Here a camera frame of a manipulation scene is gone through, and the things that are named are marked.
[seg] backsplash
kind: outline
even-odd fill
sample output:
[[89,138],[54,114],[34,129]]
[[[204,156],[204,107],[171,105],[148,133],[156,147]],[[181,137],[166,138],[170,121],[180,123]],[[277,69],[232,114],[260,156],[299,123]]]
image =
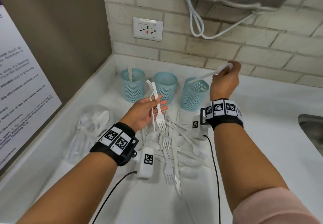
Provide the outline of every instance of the backsplash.
[[[236,60],[243,75],[316,87],[323,87],[322,2],[288,0],[277,12],[205,40],[192,36],[185,0],[105,0],[115,53],[210,69]],[[204,18],[206,36],[250,14],[201,0],[192,3]],[[133,38],[132,17],[163,21],[163,40]]]

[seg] sleeve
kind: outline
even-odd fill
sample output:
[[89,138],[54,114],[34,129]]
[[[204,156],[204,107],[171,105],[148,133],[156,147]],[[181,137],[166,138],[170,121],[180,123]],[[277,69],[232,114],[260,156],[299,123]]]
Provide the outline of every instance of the sleeve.
[[285,188],[265,189],[242,201],[233,224],[320,224],[298,197]]

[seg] black cable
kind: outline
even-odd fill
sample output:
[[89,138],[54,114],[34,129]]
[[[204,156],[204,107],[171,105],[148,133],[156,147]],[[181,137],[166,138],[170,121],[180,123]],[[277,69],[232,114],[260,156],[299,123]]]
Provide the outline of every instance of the black cable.
[[[212,153],[212,159],[213,159],[213,164],[214,164],[214,169],[216,170],[216,162],[214,161],[214,155],[213,155],[213,149],[212,149],[212,143],[209,139],[208,136],[206,135],[203,135],[205,136],[208,140],[209,140],[209,143],[210,143],[210,147],[211,147],[211,153]],[[218,198],[219,198],[219,224],[221,224],[221,208],[220,208],[220,189],[219,189],[219,177],[218,177],[218,172],[216,170],[216,181],[218,183]]]
[[124,178],[126,178],[128,175],[130,175],[130,174],[136,174],[136,173],[137,173],[137,171],[129,172],[129,173],[128,173],[128,174],[126,174],[123,178],[121,178],[121,179],[120,179],[120,181],[118,181],[118,183],[114,186],[114,188],[111,190],[111,192],[109,193],[109,195],[107,196],[107,198],[106,198],[106,199],[105,199],[105,201],[103,202],[103,204],[102,204],[101,208],[99,209],[99,211],[98,211],[97,215],[95,216],[94,221],[92,222],[92,224],[94,224],[95,220],[98,218],[98,215],[100,214],[100,211],[102,210],[102,208],[103,208],[103,206],[104,206],[105,202],[106,202],[106,201],[107,201],[107,199],[110,197],[110,195],[111,195],[111,193],[113,192],[113,190],[114,190],[114,189],[119,185],[119,183],[120,183]]

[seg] wall outlet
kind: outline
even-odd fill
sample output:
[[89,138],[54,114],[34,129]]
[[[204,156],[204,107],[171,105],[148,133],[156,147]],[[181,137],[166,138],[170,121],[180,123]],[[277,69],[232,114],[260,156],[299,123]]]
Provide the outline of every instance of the wall outlet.
[[139,17],[132,18],[133,37],[162,41],[164,23]]

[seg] power cord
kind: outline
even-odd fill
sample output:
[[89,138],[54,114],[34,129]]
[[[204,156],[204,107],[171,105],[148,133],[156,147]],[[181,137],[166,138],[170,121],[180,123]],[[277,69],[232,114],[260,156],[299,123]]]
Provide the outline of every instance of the power cord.
[[[214,169],[216,170],[216,162],[214,160],[214,155],[213,155],[213,149],[212,149],[212,143],[209,139],[209,137],[207,135],[203,135],[205,136],[208,140],[209,140],[209,143],[210,143],[210,147],[211,147],[211,153],[212,153],[212,159],[213,159],[213,164],[214,164]],[[218,184],[218,199],[219,199],[219,224],[221,224],[221,207],[220,207],[220,188],[219,188],[219,177],[218,177],[218,172],[216,170],[216,182]]]
[[123,178],[120,179],[120,181],[118,181],[118,183],[114,186],[114,188],[111,190],[111,192],[109,193],[109,195],[107,196],[107,198],[105,199],[105,201],[103,202],[101,208],[99,209],[97,215],[95,216],[94,218],[94,221],[92,222],[92,224],[94,224],[95,220],[98,218],[98,215],[100,214],[100,211],[102,210],[105,202],[107,201],[107,199],[110,197],[111,193],[114,191],[114,189],[119,185],[119,183],[124,179],[126,178],[128,175],[130,174],[137,174],[137,171],[133,171],[133,172],[129,172],[128,174],[126,174]]
[[[239,22],[235,23],[234,25],[230,26],[226,30],[220,32],[219,34],[216,34],[214,36],[205,36],[204,35],[204,22],[203,22],[203,19],[200,17],[200,15],[194,9],[191,0],[185,0],[185,1],[187,2],[188,8],[190,10],[190,28],[191,28],[192,35],[195,36],[195,37],[202,36],[206,40],[215,39],[215,38],[223,35],[224,33],[228,32],[229,30],[232,30],[234,27],[236,27],[237,25],[243,23],[244,21],[251,18],[252,16],[254,16],[256,14],[260,14],[258,12],[253,11],[252,14],[250,14],[249,16],[245,17],[244,19],[240,20]],[[198,30],[200,31],[199,34],[196,34],[194,32],[194,30],[193,30],[193,18],[194,18],[194,21],[195,21],[195,24],[196,24]]]

